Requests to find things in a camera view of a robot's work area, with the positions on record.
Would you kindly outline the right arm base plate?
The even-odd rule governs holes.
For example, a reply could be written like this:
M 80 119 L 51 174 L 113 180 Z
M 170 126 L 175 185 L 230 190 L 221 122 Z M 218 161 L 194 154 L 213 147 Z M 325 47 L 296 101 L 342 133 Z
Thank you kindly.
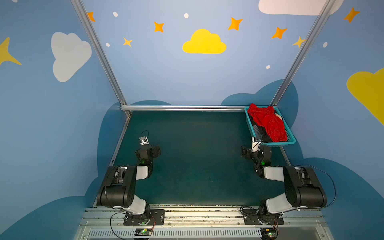
M 283 225 L 284 220 L 282 215 L 263 214 L 259 213 L 259 210 L 253 209 L 248 206 L 243 206 L 240 209 L 240 213 L 243 215 L 245 225 Z

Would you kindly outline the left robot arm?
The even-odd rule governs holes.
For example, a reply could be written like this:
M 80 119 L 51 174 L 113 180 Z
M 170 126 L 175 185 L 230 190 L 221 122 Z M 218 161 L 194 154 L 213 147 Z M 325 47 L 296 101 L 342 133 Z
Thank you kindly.
M 153 161 L 161 155 L 158 145 L 142 145 L 136 152 L 138 164 L 111 166 L 103 179 L 97 195 L 97 205 L 120 209 L 126 213 L 124 224 L 147 225 L 151 222 L 149 204 L 136 196 L 136 183 L 149 178 L 154 170 Z

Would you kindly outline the red t-shirt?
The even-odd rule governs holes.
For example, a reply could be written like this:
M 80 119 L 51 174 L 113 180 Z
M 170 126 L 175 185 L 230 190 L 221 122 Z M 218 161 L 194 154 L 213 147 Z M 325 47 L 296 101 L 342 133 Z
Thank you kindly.
M 255 104 L 251 104 L 248 109 L 248 114 L 253 118 L 258 126 L 266 129 L 266 132 L 271 137 L 272 142 L 287 141 L 287 135 L 282 118 L 276 114 L 273 107 L 269 106 L 266 108 L 260 108 Z

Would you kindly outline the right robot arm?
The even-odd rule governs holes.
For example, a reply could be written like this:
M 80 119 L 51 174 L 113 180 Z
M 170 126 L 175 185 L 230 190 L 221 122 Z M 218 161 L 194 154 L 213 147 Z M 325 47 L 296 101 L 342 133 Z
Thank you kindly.
M 285 192 L 261 201 L 258 209 L 242 206 L 246 224 L 283 224 L 286 212 L 299 209 L 321 209 L 327 206 L 326 193 L 312 167 L 272 167 L 272 149 L 268 146 L 241 147 L 242 156 L 254 163 L 254 171 L 262 179 L 284 183 Z

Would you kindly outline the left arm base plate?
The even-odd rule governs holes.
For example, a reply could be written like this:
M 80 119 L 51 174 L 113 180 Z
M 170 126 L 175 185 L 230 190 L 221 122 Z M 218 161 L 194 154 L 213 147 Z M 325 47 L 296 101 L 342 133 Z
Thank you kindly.
M 165 210 L 145 210 L 142 215 L 134 215 L 127 212 L 124 218 L 124 226 L 163 226 L 165 220 Z

